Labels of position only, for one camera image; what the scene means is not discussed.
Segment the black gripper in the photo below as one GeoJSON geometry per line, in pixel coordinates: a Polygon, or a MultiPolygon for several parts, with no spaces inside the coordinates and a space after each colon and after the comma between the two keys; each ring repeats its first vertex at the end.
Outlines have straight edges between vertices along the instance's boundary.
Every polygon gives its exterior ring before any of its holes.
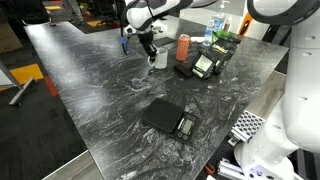
{"type": "Polygon", "coordinates": [[[153,44],[153,32],[149,31],[138,35],[139,42],[147,49],[147,54],[150,62],[155,62],[158,48],[153,44]]]}

